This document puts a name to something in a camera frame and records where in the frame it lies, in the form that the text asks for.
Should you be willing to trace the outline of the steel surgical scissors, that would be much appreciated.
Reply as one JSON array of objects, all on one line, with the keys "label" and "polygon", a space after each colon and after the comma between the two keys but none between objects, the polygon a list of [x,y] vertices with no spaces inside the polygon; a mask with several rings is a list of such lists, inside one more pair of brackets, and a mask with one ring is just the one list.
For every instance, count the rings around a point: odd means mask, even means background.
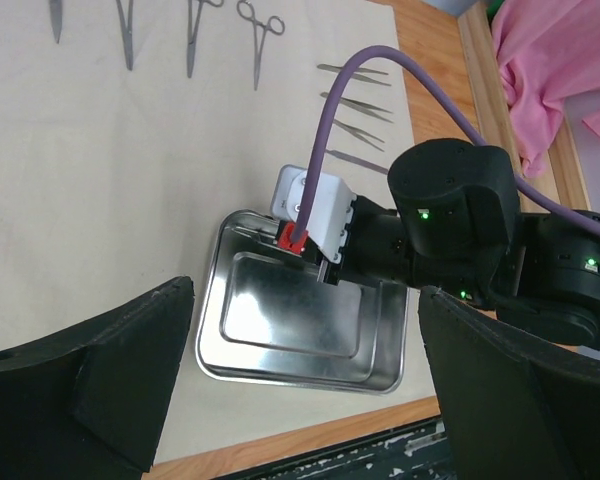
[{"label": "steel surgical scissors", "polygon": [[53,38],[59,44],[63,27],[63,1],[49,0],[48,5]]}]

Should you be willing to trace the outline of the steel hemostat clamp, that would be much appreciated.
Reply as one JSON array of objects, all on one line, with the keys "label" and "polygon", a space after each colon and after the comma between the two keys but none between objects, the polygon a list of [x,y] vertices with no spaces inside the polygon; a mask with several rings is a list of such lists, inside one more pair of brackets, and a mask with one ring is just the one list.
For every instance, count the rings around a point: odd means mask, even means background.
[{"label": "steel hemostat clamp", "polygon": [[195,56],[196,56],[196,44],[199,34],[200,21],[202,16],[202,10],[205,5],[209,5],[213,8],[221,8],[225,1],[224,0],[188,0],[188,25],[187,25],[187,48],[186,48],[186,73],[189,79],[192,78]]}]

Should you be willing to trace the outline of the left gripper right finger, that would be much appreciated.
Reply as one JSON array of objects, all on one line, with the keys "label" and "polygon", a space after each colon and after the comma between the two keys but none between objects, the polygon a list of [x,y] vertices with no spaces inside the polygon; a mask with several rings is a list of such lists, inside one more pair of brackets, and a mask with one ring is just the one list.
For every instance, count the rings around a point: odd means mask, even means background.
[{"label": "left gripper right finger", "polygon": [[421,336],[461,479],[600,479],[600,361],[421,290]]}]

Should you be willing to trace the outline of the long steel hemostat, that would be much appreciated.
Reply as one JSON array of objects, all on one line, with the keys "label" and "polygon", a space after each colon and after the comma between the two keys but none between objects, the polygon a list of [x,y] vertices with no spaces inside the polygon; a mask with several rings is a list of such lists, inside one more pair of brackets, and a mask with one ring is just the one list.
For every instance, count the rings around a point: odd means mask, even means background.
[{"label": "long steel hemostat", "polygon": [[254,47],[253,89],[257,91],[260,82],[263,51],[267,35],[272,34],[282,36],[285,33],[286,24],[284,20],[277,15],[269,16],[265,20],[259,19],[253,4],[247,0],[239,0],[236,4],[236,11],[242,19],[249,22],[252,26]]}]

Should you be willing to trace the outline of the beige cloth wrap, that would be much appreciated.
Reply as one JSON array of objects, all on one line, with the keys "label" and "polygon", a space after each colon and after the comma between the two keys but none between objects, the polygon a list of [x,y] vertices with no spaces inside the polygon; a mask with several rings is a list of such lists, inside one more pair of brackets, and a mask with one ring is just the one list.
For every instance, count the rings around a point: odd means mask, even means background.
[{"label": "beige cloth wrap", "polygon": [[259,1],[279,16],[253,66],[234,2],[205,6],[193,66],[188,4],[133,5],[127,66],[116,5],[0,1],[0,350],[188,275],[197,290],[221,220],[268,210],[279,169],[309,161],[340,65],[396,45],[369,1]]}]

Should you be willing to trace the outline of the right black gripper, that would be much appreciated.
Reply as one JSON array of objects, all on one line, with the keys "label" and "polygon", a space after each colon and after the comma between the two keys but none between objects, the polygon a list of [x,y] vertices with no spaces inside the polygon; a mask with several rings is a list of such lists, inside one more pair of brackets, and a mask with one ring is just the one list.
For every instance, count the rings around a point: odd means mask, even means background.
[{"label": "right black gripper", "polygon": [[353,202],[342,260],[327,266],[324,282],[435,286],[483,310],[512,303],[515,266],[506,257],[520,206],[504,149],[429,140],[393,162],[387,183],[394,209]]}]

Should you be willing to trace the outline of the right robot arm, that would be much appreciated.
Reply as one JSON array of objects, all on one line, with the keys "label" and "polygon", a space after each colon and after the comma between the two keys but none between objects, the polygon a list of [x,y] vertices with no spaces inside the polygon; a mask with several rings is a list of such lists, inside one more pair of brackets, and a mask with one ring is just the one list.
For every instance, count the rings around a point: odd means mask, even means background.
[{"label": "right robot arm", "polygon": [[548,341],[600,350],[600,213],[521,210],[507,152],[434,139],[387,175],[395,206],[354,200],[324,280],[438,287]]}]

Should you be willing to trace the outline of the steel surgical forceps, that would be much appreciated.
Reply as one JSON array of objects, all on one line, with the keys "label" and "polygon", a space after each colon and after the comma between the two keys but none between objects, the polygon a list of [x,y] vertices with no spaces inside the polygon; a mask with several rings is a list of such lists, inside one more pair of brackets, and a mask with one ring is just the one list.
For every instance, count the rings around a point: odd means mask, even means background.
[{"label": "steel surgical forceps", "polygon": [[[318,70],[331,72],[338,74],[343,70],[343,66],[336,66],[331,64],[321,63],[316,66]],[[357,68],[352,74],[351,78],[360,82],[369,84],[381,85],[390,87],[391,84],[387,81],[388,73],[370,68]]]}]

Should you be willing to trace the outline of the steel scalpel handle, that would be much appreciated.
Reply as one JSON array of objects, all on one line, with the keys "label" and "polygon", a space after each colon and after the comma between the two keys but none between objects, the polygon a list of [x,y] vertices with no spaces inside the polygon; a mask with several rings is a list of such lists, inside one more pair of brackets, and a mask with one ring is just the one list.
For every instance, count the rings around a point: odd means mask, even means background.
[{"label": "steel scalpel handle", "polygon": [[328,154],[328,155],[330,155],[330,156],[332,156],[332,157],[334,157],[334,158],[336,158],[336,159],[339,159],[339,160],[342,160],[342,161],[345,161],[345,162],[348,162],[348,163],[351,163],[351,164],[363,167],[365,169],[368,169],[368,170],[371,170],[371,171],[374,171],[374,172],[377,172],[377,173],[380,173],[380,174],[383,174],[383,175],[387,175],[388,174],[388,169],[387,168],[385,168],[385,167],[383,167],[381,165],[372,163],[370,161],[364,160],[364,159],[362,159],[360,157],[357,157],[357,156],[354,156],[354,155],[351,155],[351,154],[347,154],[347,153],[339,151],[339,150],[332,150],[332,149],[326,150],[325,153]]}]

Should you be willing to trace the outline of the stainless steel tray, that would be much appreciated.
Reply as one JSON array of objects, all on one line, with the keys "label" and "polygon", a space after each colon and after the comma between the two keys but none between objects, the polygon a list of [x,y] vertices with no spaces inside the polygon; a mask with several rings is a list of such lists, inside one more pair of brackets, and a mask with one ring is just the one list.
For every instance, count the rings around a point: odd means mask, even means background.
[{"label": "stainless steel tray", "polygon": [[407,288],[318,279],[275,245],[278,221],[250,210],[222,222],[196,337],[220,380],[389,393],[404,371]]}]

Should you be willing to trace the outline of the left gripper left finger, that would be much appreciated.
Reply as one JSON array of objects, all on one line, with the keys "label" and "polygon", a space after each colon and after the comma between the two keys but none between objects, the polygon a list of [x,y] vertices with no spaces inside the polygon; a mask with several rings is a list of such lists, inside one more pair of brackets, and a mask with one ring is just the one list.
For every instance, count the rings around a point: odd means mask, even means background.
[{"label": "left gripper left finger", "polygon": [[0,479],[139,479],[153,466],[194,309],[190,277],[0,351]]}]

